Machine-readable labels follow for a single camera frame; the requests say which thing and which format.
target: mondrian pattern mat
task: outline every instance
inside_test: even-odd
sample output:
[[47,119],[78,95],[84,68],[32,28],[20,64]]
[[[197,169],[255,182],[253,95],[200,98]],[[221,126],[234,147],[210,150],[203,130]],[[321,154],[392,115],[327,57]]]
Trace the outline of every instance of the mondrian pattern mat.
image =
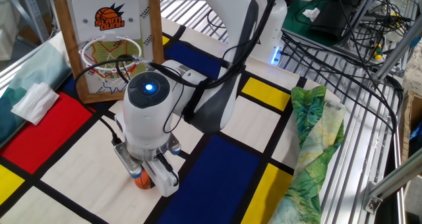
[[[163,31],[166,59],[218,75],[224,43],[164,19]],[[290,90],[318,86],[248,59],[222,131],[202,134],[181,121],[173,132],[182,152],[168,157],[181,184],[164,198],[157,188],[136,187],[98,120],[118,131],[112,120],[122,101],[93,104],[91,115],[75,100],[73,82],[60,87],[38,126],[26,123],[0,150],[1,224],[267,223],[299,154]],[[327,97],[338,101],[330,92]]]

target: red square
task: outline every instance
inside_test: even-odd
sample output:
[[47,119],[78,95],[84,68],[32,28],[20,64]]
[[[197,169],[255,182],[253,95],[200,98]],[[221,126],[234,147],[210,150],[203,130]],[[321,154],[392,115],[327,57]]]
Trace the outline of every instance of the red square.
[[63,92],[37,126],[26,123],[0,155],[33,174],[92,114]]

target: green floral cloth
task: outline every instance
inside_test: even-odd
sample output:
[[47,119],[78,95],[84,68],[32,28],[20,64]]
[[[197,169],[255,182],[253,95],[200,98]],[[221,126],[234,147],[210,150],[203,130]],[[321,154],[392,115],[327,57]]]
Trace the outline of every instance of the green floral cloth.
[[319,191],[328,163],[343,143],[344,105],[325,101],[326,88],[293,88],[291,101],[299,132],[299,159],[290,187],[269,223],[320,223]]

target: wooden picture frame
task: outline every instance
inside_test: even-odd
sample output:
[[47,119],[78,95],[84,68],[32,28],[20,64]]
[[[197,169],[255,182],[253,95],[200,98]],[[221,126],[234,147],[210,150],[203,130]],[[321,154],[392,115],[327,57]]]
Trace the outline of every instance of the wooden picture frame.
[[[76,77],[83,70],[83,62],[80,58],[79,45],[77,44],[75,29],[68,6],[69,0],[54,0],[57,11],[58,21],[60,23],[63,39],[65,41],[67,53],[72,67],[73,76]],[[163,63],[164,53],[162,44],[161,12],[160,0],[148,0],[150,11],[150,26],[152,36],[152,54],[155,63]],[[100,101],[109,101],[123,99],[125,91],[115,93],[102,92],[90,93],[85,75],[78,81],[78,94],[84,103],[94,103]]]

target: orange ball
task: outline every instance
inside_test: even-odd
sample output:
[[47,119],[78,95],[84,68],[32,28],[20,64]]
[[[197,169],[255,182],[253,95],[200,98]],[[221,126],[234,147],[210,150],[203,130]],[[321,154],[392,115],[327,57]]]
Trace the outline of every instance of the orange ball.
[[140,177],[136,178],[134,181],[138,188],[141,189],[149,189],[155,186],[150,175],[145,170],[143,170]]

